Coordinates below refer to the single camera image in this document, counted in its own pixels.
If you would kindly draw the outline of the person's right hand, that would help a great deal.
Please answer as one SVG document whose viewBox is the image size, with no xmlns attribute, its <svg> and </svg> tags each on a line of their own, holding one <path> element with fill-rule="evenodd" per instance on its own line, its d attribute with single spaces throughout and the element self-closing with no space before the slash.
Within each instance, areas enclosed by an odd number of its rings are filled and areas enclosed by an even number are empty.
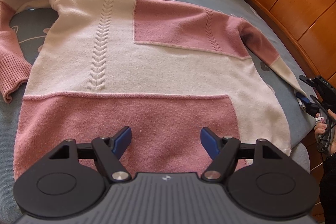
<svg viewBox="0 0 336 224">
<path fill-rule="evenodd" d="M 315 118 L 314 135 L 318 151 L 326 155 L 335 153 L 335 113 L 327 111 L 327 117 L 317 114 Z"/>
</svg>

